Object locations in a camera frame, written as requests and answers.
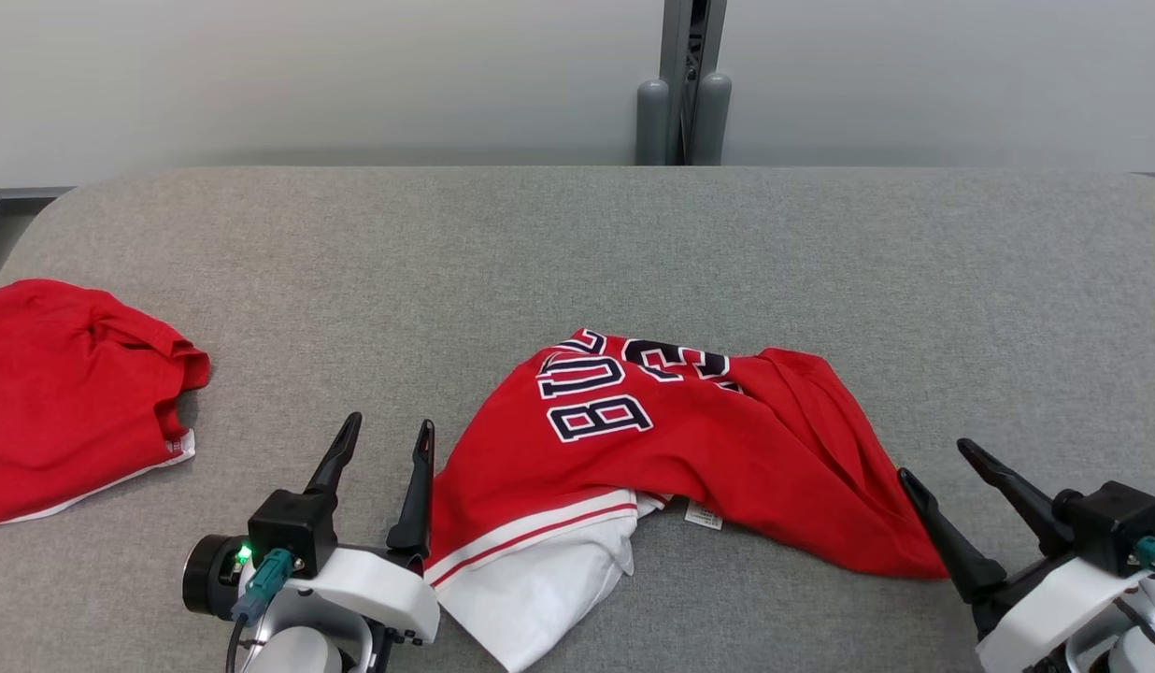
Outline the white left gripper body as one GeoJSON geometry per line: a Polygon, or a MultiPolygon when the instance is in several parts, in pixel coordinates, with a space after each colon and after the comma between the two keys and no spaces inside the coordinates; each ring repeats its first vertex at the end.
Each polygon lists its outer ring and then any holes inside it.
{"type": "Polygon", "coordinates": [[[288,627],[325,642],[327,670],[385,672],[395,646],[432,646],[440,605],[427,579],[372,551],[337,549],[288,582],[288,627]]]}

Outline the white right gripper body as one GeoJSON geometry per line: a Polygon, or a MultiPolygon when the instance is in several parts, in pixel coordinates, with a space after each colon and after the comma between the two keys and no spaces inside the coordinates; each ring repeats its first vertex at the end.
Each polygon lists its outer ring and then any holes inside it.
{"type": "Polygon", "coordinates": [[[1117,578],[1080,559],[1046,575],[975,648],[985,672],[1029,672],[1057,655],[1061,672],[1090,672],[1117,640],[1155,629],[1155,574],[1117,578]]]}

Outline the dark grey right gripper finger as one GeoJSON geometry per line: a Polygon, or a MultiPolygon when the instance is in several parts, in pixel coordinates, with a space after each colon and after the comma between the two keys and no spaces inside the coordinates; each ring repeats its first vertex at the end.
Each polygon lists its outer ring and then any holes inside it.
{"type": "Polygon", "coordinates": [[[1037,537],[1040,553],[1044,558],[1055,558],[1072,549],[1072,528],[1056,519],[1052,498],[969,438],[957,439],[957,451],[985,484],[999,489],[1007,499],[1009,507],[1037,537]]]}
{"type": "Polygon", "coordinates": [[[975,546],[941,513],[932,491],[927,489],[910,469],[899,468],[897,479],[961,600],[964,604],[975,604],[985,599],[988,595],[999,591],[1007,579],[1007,570],[979,549],[975,549],[975,546]]]}

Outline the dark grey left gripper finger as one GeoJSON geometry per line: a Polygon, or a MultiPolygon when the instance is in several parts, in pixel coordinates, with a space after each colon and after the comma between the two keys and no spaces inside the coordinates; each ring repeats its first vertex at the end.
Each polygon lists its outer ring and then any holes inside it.
{"type": "Polygon", "coordinates": [[[424,419],[412,448],[412,474],[397,523],[386,537],[387,558],[422,564],[431,554],[435,476],[435,425],[424,419]]]}
{"type": "Polygon", "coordinates": [[[305,486],[304,494],[337,494],[343,470],[352,459],[363,418],[362,412],[356,412],[356,410],[348,414],[325,456],[321,457],[320,464],[314,469],[313,476],[305,486]]]}

